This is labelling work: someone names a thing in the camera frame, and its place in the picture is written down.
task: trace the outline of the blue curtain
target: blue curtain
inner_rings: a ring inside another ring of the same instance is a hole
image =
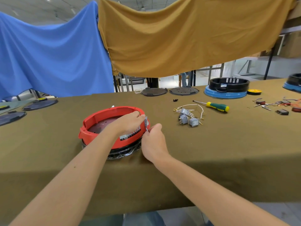
[[[97,21],[95,1],[59,25],[33,26],[0,12],[0,99],[28,89],[57,97],[114,92]]]

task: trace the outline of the screwdriver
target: screwdriver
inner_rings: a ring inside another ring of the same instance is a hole
[[[211,102],[204,103],[204,102],[197,102],[197,101],[193,101],[193,102],[200,103],[200,104],[205,104],[207,107],[212,107],[212,108],[215,108],[215,109],[217,109],[219,111],[222,111],[222,112],[228,112],[229,111],[229,106],[226,106],[224,104],[217,104],[217,103],[211,103]]]

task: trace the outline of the blue ring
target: blue ring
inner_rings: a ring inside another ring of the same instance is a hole
[[[301,92],[301,86],[294,86],[288,83],[284,83],[283,88],[285,89],[289,89],[289,90],[294,90],[297,92]]]
[[[204,93],[213,98],[234,99],[234,98],[243,98],[244,96],[246,96],[246,91],[240,92],[240,93],[221,93],[221,92],[217,92],[212,89],[209,89],[209,86],[206,86]]]

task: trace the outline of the ceiling light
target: ceiling light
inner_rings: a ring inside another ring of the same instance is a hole
[[[11,11],[18,16],[18,13],[15,10],[12,9]]]

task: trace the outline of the ceiling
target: ceiling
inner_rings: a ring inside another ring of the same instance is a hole
[[[92,0],[0,0],[0,11],[34,25],[63,23],[74,17]],[[176,0],[120,0],[140,11],[162,9]]]

